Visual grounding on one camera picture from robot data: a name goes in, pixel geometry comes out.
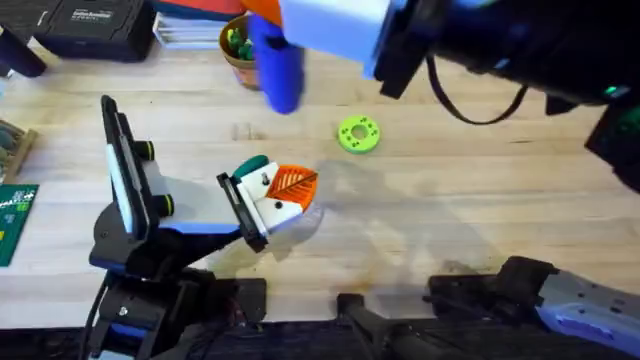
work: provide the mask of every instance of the cable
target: cable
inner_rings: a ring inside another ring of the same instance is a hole
[[[462,115],[462,113],[460,113],[460,111],[455,107],[455,105],[453,105],[453,102],[451,102],[451,100],[449,99],[449,96],[447,96],[447,94],[444,92],[444,89],[442,88],[442,84],[440,84],[440,79],[438,79],[438,70],[436,68],[436,62],[433,56],[427,56],[426,62],[427,62],[427,68],[429,70],[429,82],[431,83],[431,88],[433,89],[434,94],[436,95],[436,97],[438,98],[442,106],[444,106],[444,108],[447,109],[447,111],[451,115],[453,115],[455,118],[470,125],[478,125],[478,126],[493,125],[509,118],[509,116],[513,115],[513,113],[516,112],[516,110],[518,110],[518,108],[520,107],[520,104],[522,104],[522,99],[524,99],[524,96],[526,95],[527,90],[529,90],[528,86],[522,86],[520,90],[518,90],[518,93],[516,94],[516,97],[513,99],[513,102],[511,103],[511,105],[509,105],[507,110],[505,110],[497,118],[486,121],[486,122],[473,121],[465,117],[464,115]]]
[[[91,327],[93,326],[93,320],[95,319],[96,313],[98,312],[98,305],[102,302],[102,298],[107,291],[107,283],[109,282],[108,279],[109,273],[107,272],[107,274],[104,276],[104,279],[102,280],[102,284],[100,284],[100,288],[98,289],[96,298],[93,300],[91,310],[89,310],[89,315],[87,316],[87,321],[84,323],[84,329],[82,329],[82,336],[80,337],[80,353],[78,354],[78,360],[87,359],[87,342],[89,342],[89,336],[91,336]]]

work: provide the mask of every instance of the black box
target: black box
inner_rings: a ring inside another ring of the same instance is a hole
[[[138,62],[149,54],[155,15],[144,0],[56,0],[35,38],[63,58]]]

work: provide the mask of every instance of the wooden table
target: wooden table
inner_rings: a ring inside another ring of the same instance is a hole
[[[20,177],[40,192],[0,269],[0,327],[84,322],[103,275],[87,262],[92,228],[111,196],[102,94],[155,142],[168,176],[211,183],[261,153],[317,169],[315,205],[268,251],[237,242],[196,264],[266,278],[269,320],[331,318],[341,291],[366,293],[387,316],[415,316],[430,275],[493,272],[515,254],[640,292],[640,197],[583,148],[600,108],[547,118],[544,96],[531,92],[511,120],[474,127],[445,112],[424,72],[394,101],[361,66],[311,53],[304,104],[281,116],[236,83],[218,52],[156,50],[137,65],[46,60],[46,76],[14,77],[0,100],[0,117],[41,133]],[[451,64],[440,73],[477,119],[501,112],[517,89]],[[352,114],[382,128],[368,155],[335,139]]]

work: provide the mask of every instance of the stack of papers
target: stack of papers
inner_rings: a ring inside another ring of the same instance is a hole
[[[169,49],[218,49],[218,37],[226,24],[226,21],[181,19],[158,13],[153,32]]]

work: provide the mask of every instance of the green light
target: green light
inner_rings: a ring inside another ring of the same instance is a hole
[[[606,95],[611,95],[611,94],[613,94],[614,92],[616,92],[616,90],[618,90],[618,87],[617,87],[617,86],[609,86],[609,87],[607,88],[607,90],[605,90],[605,91],[604,91],[604,93],[605,93]]]

